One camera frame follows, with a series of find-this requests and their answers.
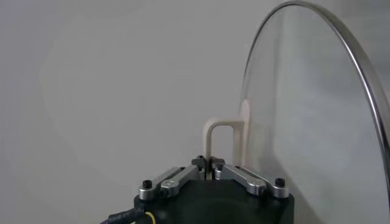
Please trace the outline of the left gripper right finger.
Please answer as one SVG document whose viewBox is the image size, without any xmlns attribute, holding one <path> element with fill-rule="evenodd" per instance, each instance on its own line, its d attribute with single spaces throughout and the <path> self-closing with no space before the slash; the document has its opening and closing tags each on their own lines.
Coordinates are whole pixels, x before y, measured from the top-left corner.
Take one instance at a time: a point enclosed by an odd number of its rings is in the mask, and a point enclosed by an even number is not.
<svg viewBox="0 0 390 224">
<path fill-rule="evenodd" d="M 210 169 L 215 180 L 234 180 L 251 195 L 262 197 L 264 194 L 269 194 L 274 198 L 289 197 L 289 189 L 284 178 L 271 181 L 247 167 L 226 164 L 222 158 L 214 156 L 210 158 Z"/>
</svg>

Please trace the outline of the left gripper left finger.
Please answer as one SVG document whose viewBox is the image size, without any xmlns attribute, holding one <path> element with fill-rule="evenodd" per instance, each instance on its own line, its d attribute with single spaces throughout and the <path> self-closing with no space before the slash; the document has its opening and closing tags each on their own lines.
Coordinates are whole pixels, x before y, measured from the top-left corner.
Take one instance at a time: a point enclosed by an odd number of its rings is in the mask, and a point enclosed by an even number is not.
<svg viewBox="0 0 390 224">
<path fill-rule="evenodd" d="M 162 197 L 174 197 L 190 180 L 205 180 L 206 160 L 197 156 L 187 167 L 172 167 L 152 180 L 144 180 L 138 188 L 138 196 L 142 201 L 152 201 Z"/>
</svg>

